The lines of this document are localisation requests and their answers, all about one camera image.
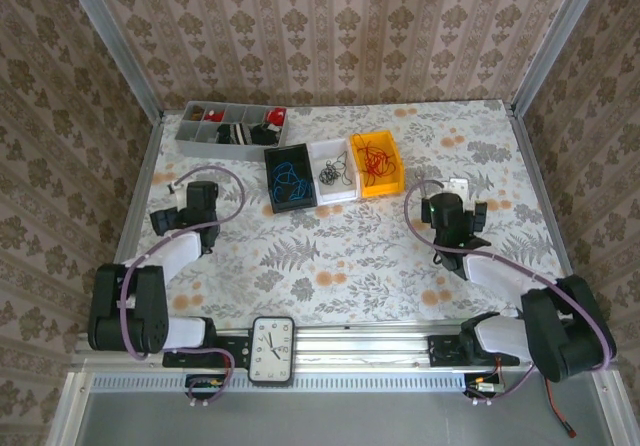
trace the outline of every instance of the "floral table cover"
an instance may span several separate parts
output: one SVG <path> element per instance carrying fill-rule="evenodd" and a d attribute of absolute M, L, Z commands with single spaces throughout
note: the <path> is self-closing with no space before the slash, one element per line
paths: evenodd
<path fill-rule="evenodd" d="M 489 204 L 480 236 L 537 271 L 562 274 L 502 102 L 302 107 L 287 114 L 287 144 L 389 129 L 407 188 L 417 171 L 427 178 L 467 178 L 472 198 Z M 511 307 L 500 294 L 432 263 L 433 251 L 404 222 L 404 194 L 274 215 L 264 164 L 183 156 L 174 141 L 180 117 L 164 119 L 147 213 L 174 206 L 168 182 L 205 164 L 238 174 L 248 200 L 222 226 L 213 253 L 167 286 L 171 314 L 205 315 L 220 328 L 244 328 L 259 315 L 288 315 L 299 325 L 313 325 L 466 318 Z M 218 217 L 238 206 L 238 187 L 224 174 L 203 172 L 192 179 L 219 183 Z M 411 209 L 414 225 L 433 237 L 418 219 L 418 196 Z M 156 241 L 147 214 L 138 253 Z"/>

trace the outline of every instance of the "red object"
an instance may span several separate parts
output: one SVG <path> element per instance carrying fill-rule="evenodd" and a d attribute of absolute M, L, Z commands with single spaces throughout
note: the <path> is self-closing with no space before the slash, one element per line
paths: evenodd
<path fill-rule="evenodd" d="M 216 113 L 215 111 L 209 111 L 204 117 L 205 121 L 213 121 L 214 123 L 219 123 L 222 121 L 222 117 L 224 116 L 224 111 L 220 111 Z"/>
<path fill-rule="evenodd" d="M 285 108 L 276 108 L 273 111 L 269 111 L 267 113 L 267 121 L 275 126 L 282 126 L 286 112 Z"/>
<path fill-rule="evenodd" d="M 365 173 L 368 173 L 366 186 L 369 186 L 369 179 L 373 178 L 371 186 L 376 184 L 376 178 L 382 178 L 384 176 L 390 176 L 396 171 L 396 165 L 392 161 L 389 161 L 392 156 L 389 156 L 382 149 L 376 146 L 369 146 L 371 141 L 364 144 L 362 136 L 360 136 L 363 147 L 358 148 L 358 152 L 364 151 L 364 164 L 367 168 Z"/>

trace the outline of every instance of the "red cable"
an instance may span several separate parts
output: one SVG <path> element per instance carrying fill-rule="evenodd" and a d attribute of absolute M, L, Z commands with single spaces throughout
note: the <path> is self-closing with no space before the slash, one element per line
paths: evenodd
<path fill-rule="evenodd" d="M 556 406 L 555 401 L 553 400 L 553 392 L 551 391 L 551 381 L 545 378 L 544 384 L 545 384 L 545 387 L 547 388 L 547 397 L 549 398 L 549 404 L 551 405 L 551 409 L 553 410 L 553 413 L 556 415 L 556 417 L 558 418 L 558 421 L 560 421 L 560 424 L 562 424 L 562 427 L 565 429 L 569 437 L 572 439 L 575 438 L 577 436 L 577 433 L 571 427 L 565 415 L 560 412 L 560 410 Z"/>
<path fill-rule="evenodd" d="M 376 184 L 376 178 L 382 178 L 384 176 L 390 176 L 396 171 L 396 165 L 392 161 L 389 161 L 393 156 L 388 155 L 381 148 L 377 146 L 370 146 L 371 141 L 367 144 L 364 143 L 360 134 L 355 134 L 362 141 L 363 147 L 358 148 L 358 153 L 363 151 L 363 159 L 366 171 L 368 174 L 365 186 L 373 186 Z M 373 178 L 373 182 L 369 184 L 369 179 Z"/>

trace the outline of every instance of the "brown patterned wall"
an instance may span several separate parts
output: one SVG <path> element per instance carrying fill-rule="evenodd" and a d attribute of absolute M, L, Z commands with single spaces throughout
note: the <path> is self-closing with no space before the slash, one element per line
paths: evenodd
<path fill-rule="evenodd" d="M 107 0 L 164 108 L 511 100 L 562 0 Z"/>
<path fill-rule="evenodd" d="M 0 0 L 0 444 L 43 444 L 150 125 L 78 0 Z"/>
<path fill-rule="evenodd" d="M 590 1 L 525 122 L 640 414 L 640 0 Z"/>

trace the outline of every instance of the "red wire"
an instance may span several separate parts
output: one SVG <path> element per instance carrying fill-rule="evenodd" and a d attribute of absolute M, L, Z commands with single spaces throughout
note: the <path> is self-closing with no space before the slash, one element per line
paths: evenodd
<path fill-rule="evenodd" d="M 551 404 L 551 409 L 553 409 L 553 412 L 558 417 L 558 419 L 564 423 L 567 420 L 567 418 L 564 416 L 564 414 L 560 412 L 560 410 L 556 406 L 555 401 L 553 400 L 553 392 L 551 391 L 551 382 L 546 378 L 544 382 L 545 382 L 545 386 L 547 387 L 547 396 L 549 396 L 549 404 Z"/>
<path fill-rule="evenodd" d="M 384 176 L 390 176 L 396 171 L 396 165 L 392 161 L 389 161 L 393 156 L 388 155 L 381 148 L 377 146 L 370 146 L 371 141 L 367 144 L 364 143 L 364 139 L 360 134 L 355 134 L 362 141 L 363 147 L 358 148 L 358 153 L 363 151 L 363 159 L 366 171 L 368 174 L 365 186 L 373 186 L 376 184 L 376 178 L 382 178 Z M 373 182 L 369 184 L 369 179 L 373 178 Z"/>

